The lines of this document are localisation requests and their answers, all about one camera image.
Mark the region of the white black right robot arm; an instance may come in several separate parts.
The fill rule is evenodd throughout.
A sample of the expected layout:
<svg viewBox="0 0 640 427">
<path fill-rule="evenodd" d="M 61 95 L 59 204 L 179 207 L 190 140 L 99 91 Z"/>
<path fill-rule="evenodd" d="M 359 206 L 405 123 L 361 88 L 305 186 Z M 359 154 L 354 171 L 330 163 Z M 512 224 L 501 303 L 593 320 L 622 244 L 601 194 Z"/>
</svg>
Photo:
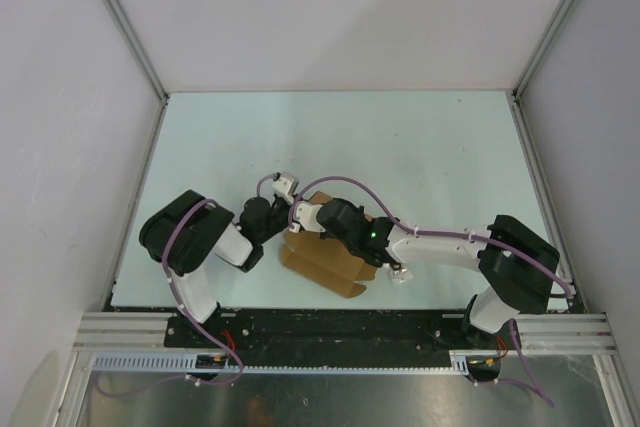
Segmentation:
<svg viewBox="0 0 640 427">
<path fill-rule="evenodd" d="M 552 298 L 559 252 L 512 216 L 498 215 L 480 232 L 427 235 L 332 199 L 317 209 L 315 222 L 323 238 L 374 267 L 423 262 L 481 274 L 487 287 L 471 298 L 461 321 L 462 338 L 473 348 L 486 347 L 519 314 L 544 314 Z"/>
</svg>

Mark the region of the brown cardboard box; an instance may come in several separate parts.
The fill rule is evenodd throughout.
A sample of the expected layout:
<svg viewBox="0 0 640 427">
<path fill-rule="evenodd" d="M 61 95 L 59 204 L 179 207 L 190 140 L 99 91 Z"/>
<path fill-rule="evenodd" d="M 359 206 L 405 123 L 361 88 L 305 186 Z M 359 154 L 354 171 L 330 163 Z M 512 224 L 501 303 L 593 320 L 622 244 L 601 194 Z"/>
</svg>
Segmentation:
<svg viewBox="0 0 640 427">
<path fill-rule="evenodd" d="M 307 231 L 284 232 L 279 260 L 288 270 L 346 299 L 362 295 L 378 271 L 338 240 Z"/>
</svg>

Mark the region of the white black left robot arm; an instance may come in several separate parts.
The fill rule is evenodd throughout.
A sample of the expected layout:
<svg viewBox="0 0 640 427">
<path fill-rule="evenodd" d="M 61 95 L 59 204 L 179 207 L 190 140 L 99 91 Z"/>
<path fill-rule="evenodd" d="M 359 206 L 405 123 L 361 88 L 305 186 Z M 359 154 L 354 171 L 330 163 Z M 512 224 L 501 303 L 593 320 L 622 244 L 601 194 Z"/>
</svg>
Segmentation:
<svg viewBox="0 0 640 427">
<path fill-rule="evenodd" d="M 231 211 L 187 190 L 144 223 L 139 243 L 163 265 L 178 308 L 191 315 L 185 332 L 197 345 L 210 346 L 221 334 L 205 260 L 214 254 L 242 272 L 252 270 L 264 256 L 264 244 L 287 228 L 290 206 L 281 195 L 273 201 L 252 197 L 235 220 Z"/>
</svg>

